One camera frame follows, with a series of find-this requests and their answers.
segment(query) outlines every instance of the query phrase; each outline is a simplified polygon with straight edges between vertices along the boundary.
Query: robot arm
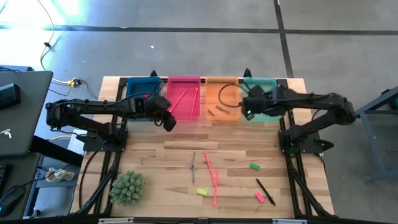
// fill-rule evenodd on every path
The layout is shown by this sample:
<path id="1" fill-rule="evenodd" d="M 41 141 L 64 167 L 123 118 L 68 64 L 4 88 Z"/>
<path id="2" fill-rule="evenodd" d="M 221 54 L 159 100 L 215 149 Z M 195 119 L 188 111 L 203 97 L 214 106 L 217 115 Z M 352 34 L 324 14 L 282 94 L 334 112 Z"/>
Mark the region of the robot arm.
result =
<path id="1" fill-rule="evenodd" d="M 47 103 L 45 108 L 47 124 L 52 129 L 59 130 L 69 125 L 96 133 L 104 142 L 117 144 L 121 138 L 117 124 L 99 123 L 82 114 L 114 114 L 126 119 L 150 118 L 157 126 L 163 124 L 166 131 L 171 131 L 177 122 L 167 111 L 170 105 L 163 96 L 144 96 L 142 98 L 129 97 L 116 102 L 60 100 Z"/>
<path id="2" fill-rule="evenodd" d="M 327 110 L 327 113 L 302 126 L 290 127 L 287 133 L 290 142 L 333 124 L 349 125 L 355 121 L 352 103 L 335 93 L 316 95 L 296 93 L 291 89 L 274 89 L 264 92 L 259 85 L 256 85 L 249 90 L 249 96 L 243 98 L 242 102 L 242 114 L 247 120 L 261 113 L 269 116 L 284 115 L 286 111 L 293 108 Z"/>

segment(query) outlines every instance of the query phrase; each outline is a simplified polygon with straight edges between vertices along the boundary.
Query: gray floor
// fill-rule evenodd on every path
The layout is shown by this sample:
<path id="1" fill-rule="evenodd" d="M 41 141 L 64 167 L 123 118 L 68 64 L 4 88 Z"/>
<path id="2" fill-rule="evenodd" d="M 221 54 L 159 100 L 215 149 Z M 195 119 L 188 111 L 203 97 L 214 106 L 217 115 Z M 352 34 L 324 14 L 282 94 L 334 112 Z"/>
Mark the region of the gray floor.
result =
<path id="1" fill-rule="evenodd" d="M 56 24 L 277 28 L 271 0 L 42 1 Z M 17 23 L 0 30 L 0 63 L 40 70 L 42 42 L 50 32 L 37 27 L 47 25 L 48 18 L 35 1 L 14 2 L 0 14 L 0 24 Z M 280 5 L 287 29 L 398 30 L 395 0 L 280 0 Z M 148 75 L 153 69 L 159 75 L 241 76 L 250 67 L 255 77 L 286 77 L 278 34 L 58 31 L 54 43 L 44 59 L 46 69 L 63 80 L 82 78 L 96 94 L 105 75 Z M 396 35 L 287 35 L 287 43 L 294 76 L 305 79 L 308 91 L 339 93 L 359 108 L 398 83 Z M 64 86 L 51 89 L 67 92 Z M 49 92 L 46 101 L 62 98 Z M 67 98 L 92 99 L 84 86 Z M 56 135 L 44 116 L 37 135 Z M 321 136 L 335 143 L 325 162 L 336 214 L 397 223 L 398 182 L 362 180 L 375 167 L 361 121 L 330 127 Z"/>

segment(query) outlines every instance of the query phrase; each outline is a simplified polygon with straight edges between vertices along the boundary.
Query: plastic bin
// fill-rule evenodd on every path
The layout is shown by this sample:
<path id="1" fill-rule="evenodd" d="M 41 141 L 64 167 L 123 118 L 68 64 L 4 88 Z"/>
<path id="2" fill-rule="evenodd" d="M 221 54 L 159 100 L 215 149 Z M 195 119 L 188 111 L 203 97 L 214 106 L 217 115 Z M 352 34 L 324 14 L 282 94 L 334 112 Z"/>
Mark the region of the plastic bin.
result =
<path id="1" fill-rule="evenodd" d="M 229 83 L 239 84 L 237 77 L 206 77 L 205 116 L 211 121 L 237 121 L 241 108 L 230 108 L 218 100 L 221 88 Z M 221 92 L 221 100 L 228 105 L 237 105 L 242 98 L 238 86 L 227 86 Z"/>
<path id="2" fill-rule="evenodd" d="M 159 90 L 162 86 L 159 77 L 137 77 L 129 78 L 127 82 L 127 92 L 126 97 L 131 94 L 138 93 L 153 93 Z M 133 98 L 142 98 L 143 95 L 132 96 Z M 130 119 L 131 121 L 150 121 L 150 119 Z"/>
<path id="3" fill-rule="evenodd" d="M 200 77 L 169 77 L 167 99 L 172 104 L 170 108 L 176 104 L 172 110 L 172 115 L 176 120 L 198 119 L 200 115 Z"/>
<path id="4" fill-rule="evenodd" d="M 275 78 L 244 78 L 241 85 L 243 88 L 246 88 L 246 85 L 249 88 L 254 87 L 255 85 L 260 85 L 264 91 L 270 91 L 273 88 L 277 88 L 276 79 Z M 274 122 L 278 121 L 281 116 L 271 117 L 265 114 L 256 114 L 253 119 L 249 122 Z"/>

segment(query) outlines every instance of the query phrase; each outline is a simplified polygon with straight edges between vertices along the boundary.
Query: green plant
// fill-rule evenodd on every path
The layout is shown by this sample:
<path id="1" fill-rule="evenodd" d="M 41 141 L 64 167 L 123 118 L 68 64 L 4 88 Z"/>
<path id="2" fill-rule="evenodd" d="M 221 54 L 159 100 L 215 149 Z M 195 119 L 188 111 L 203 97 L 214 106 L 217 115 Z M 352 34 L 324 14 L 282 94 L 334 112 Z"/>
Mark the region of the green plant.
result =
<path id="1" fill-rule="evenodd" d="M 128 171 L 121 174 L 112 184 L 111 202 L 117 205 L 136 205 L 143 196 L 145 180 L 142 174 Z"/>

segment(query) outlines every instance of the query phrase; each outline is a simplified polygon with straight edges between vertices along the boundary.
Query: green eraser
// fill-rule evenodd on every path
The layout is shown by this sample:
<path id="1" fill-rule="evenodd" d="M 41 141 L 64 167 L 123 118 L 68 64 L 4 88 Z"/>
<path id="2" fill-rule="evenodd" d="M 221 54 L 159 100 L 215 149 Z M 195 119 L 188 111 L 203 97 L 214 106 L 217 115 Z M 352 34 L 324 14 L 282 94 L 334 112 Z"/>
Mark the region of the green eraser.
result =
<path id="1" fill-rule="evenodd" d="M 250 164 L 250 168 L 256 169 L 256 170 L 260 170 L 260 166 L 257 164 Z"/>
<path id="2" fill-rule="evenodd" d="M 197 189 L 197 193 L 201 195 L 207 195 L 207 190 Z"/>

